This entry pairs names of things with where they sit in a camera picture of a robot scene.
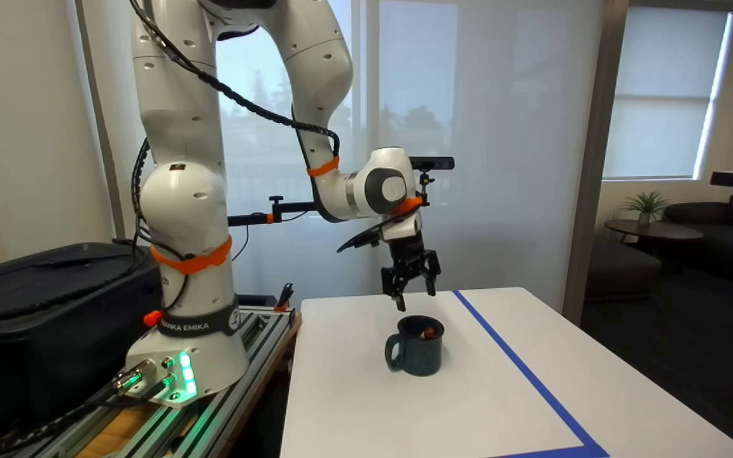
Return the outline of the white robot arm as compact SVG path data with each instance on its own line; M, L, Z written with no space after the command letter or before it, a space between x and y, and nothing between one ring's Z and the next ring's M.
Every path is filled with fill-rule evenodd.
M163 308L126 351L130 398L186 408L246 371L238 295L232 281L226 169L218 103L232 90L217 76L217 43L261 28L289 76L293 128L312 205L329 221L366 220L357 239L383 243L392 266L382 291L404 299L410 281L434 281L438 257L422 243L415 163L378 149L357 173L338 169L330 116L350 86L350 57L329 0L126 0L131 65L153 172L135 186L139 231L161 267Z

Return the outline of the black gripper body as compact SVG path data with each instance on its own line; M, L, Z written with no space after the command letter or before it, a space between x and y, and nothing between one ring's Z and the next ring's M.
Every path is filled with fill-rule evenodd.
M416 216L406 216L399 225L402 234L388 243L392 266L382 271L382 291L394 295L404 294L415 277L425 281L425 273L441 275L441 261L434 249L425 247L422 225Z

